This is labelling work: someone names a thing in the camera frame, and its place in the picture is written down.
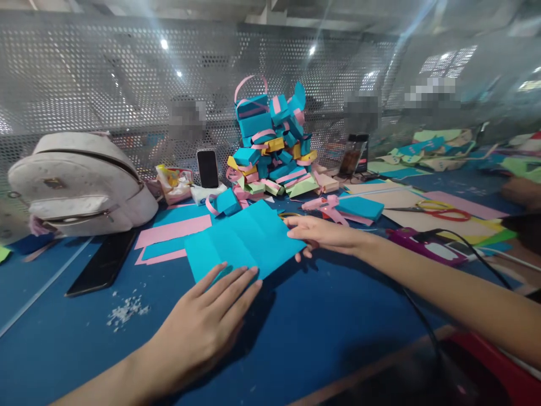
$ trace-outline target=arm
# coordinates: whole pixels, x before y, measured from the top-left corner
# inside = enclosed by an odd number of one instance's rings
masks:
[[[262,284],[246,289],[257,269],[244,267],[212,285],[226,266],[214,267],[182,296],[148,343],[55,404],[150,404],[210,371],[235,344]]]
[[[541,369],[541,306],[381,237],[311,217],[289,217],[292,238],[354,255],[439,307],[493,344]]]

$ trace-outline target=perforated metal wall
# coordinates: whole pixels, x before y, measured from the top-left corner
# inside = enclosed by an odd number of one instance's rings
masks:
[[[381,88],[396,45],[362,33],[18,12],[0,13],[0,37],[2,199],[7,169],[41,135],[68,130],[110,130],[144,178],[164,163],[198,180],[197,149],[215,148],[223,166],[238,148],[233,94],[251,74],[265,75],[270,95],[303,83],[305,130],[334,165],[324,146],[344,140],[344,94]],[[240,96],[262,91],[254,79]],[[170,130],[172,105],[184,125]]]

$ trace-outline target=purple device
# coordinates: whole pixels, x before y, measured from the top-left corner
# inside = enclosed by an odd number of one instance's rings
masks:
[[[449,249],[436,240],[417,242],[414,238],[417,234],[419,233],[413,228],[399,228],[391,233],[389,240],[444,265],[455,267],[468,262],[468,257]]]

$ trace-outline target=black phone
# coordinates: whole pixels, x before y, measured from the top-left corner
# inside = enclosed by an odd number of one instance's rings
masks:
[[[201,176],[201,187],[215,189],[219,186],[216,152],[197,151],[197,165]]]
[[[65,296],[75,297],[110,287],[117,278],[136,235],[135,230],[129,230],[106,237]]]

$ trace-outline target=white backpack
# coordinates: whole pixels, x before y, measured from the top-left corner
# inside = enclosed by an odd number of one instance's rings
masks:
[[[45,135],[31,156],[10,168],[8,178],[31,214],[67,236],[127,231],[158,210],[130,159],[99,135]]]

